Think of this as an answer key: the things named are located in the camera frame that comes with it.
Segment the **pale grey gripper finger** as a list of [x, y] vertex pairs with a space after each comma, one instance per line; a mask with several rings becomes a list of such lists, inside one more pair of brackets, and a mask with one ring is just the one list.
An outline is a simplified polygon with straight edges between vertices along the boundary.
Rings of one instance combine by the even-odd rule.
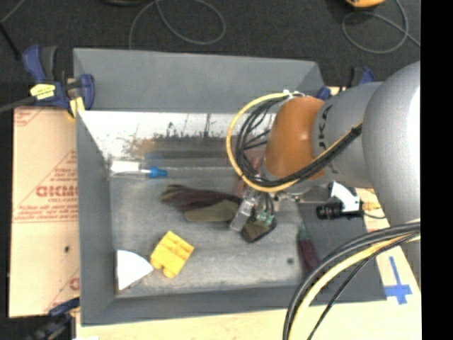
[[236, 214], [231, 221], [229, 228], [233, 231], [240, 232], [247, 223], [249, 217], [252, 214], [252, 211], [253, 203], [249, 200], [244, 200], [236, 211]]

